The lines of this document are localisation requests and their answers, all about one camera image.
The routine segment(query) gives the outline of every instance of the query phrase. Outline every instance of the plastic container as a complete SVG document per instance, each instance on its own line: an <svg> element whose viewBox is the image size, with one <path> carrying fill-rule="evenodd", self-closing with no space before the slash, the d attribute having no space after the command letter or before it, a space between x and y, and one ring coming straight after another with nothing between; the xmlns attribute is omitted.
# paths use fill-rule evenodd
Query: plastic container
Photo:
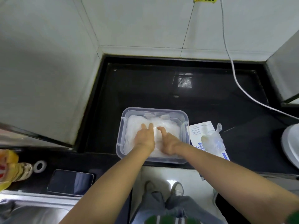
<svg viewBox="0 0 299 224"><path fill-rule="evenodd" d="M185 112L180 110L171 110L171 109L155 109L155 108L140 108L140 107L129 107L123 111L121 116L121 123L119 125L117 144L116 144L116 154L119 158L124 158L126 154L123 151L123 146L125 143L126 129L128 118L130 116L143 116L145 113L154 114L157 117L168 114L170 120L174 121L181 128L180 140L184 143L190 144L190 138L188 134L189 130L189 119ZM149 157L146 161L151 162L163 162L163 163L176 163L183 164L186 161L183 158L162 158L162 157Z"/></svg>

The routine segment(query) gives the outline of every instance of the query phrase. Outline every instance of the phone screen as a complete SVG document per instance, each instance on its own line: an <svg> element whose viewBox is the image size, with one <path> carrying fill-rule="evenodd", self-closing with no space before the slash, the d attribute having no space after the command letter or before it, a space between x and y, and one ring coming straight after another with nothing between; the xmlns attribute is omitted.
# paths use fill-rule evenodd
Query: phone screen
<svg viewBox="0 0 299 224"><path fill-rule="evenodd" d="M93 179L93 174L57 169L50 179L47 191L83 196L91 187Z"/></svg>

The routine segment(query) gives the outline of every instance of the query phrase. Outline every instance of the white cable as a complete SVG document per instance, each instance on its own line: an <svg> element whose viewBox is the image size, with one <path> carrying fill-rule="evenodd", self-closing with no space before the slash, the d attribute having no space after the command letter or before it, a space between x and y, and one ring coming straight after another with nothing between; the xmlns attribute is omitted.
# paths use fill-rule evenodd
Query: white cable
<svg viewBox="0 0 299 224"><path fill-rule="evenodd" d="M223 2L223 0L220 0L220 3L221 3L221 11L222 11L222 34L223 34L223 41L224 41L224 46L225 46L226 53L227 53L228 58L229 58L229 60L230 60L230 62L231 62L231 67L232 67L232 69L233 69L233 75L234 75L235 82L237 83L237 86L243 91L243 93L245 93L245 94L246 94L250 99L252 99L254 102L256 102L256 103L258 103L258 104L260 104L260 105L262 105L262 106L264 106L264 107L267 107L267 108L269 108L269 109L271 109L271 110L274 110L274 111L277 111L277 112L279 112L279 113L282 113L282 114L284 114L284 115L286 115L286 116L289 116L289 117L292 117L292 118L295 118L295 119L299 120L298 117L295 117L295 116L292 116L292 115L290 115L290 114L284 113L284 112L282 112L282 111L279 111L279 110L277 110L277 109L274 109L274 108L272 108L272 107L270 107L270 106L268 106L268 105L264 105L263 103L257 101L256 99L254 99L253 97L251 97L251 96L250 96L250 95L249 95L249 94L248 94L248 93L247 93L247 92L240 86L240 84L238 83L237 78L236 78L236 72L235 72L234 62L233 62L232 58L230 57L230 53L229 53L229 51L228 51L228 49L227 49L227 47L226 47L226 42L225 42L225 35L224 35L224 14L223 14L223 6L222 6L222 2Z"/></svg>

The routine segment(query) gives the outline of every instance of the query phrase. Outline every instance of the sink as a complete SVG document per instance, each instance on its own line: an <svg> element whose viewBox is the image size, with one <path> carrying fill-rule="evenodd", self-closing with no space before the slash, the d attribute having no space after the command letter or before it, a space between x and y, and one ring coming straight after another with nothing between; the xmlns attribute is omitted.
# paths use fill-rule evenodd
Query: sink
<svg viewBox="0 0 299 224"><path fill-rule="evenodd" d="M0 223L58 224L80 198L5 190L0 193Z"/></svg>

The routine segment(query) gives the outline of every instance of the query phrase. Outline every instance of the gray pants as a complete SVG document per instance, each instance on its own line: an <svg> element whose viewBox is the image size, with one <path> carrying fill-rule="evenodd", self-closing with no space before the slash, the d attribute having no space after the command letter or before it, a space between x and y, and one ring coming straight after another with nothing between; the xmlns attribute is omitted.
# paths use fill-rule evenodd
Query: gray pants
<svg viewBox="0 0 299 224"><path fill-rule="evenodd" d="M170 215L177 218L192 218L202 222L203 224L223 224L220 219L201 208L189 196L171 195L165 203L162 193L146 192L142 196L142 201L133 215L131 223L144 223L144 221L153 215Z"/></svg>

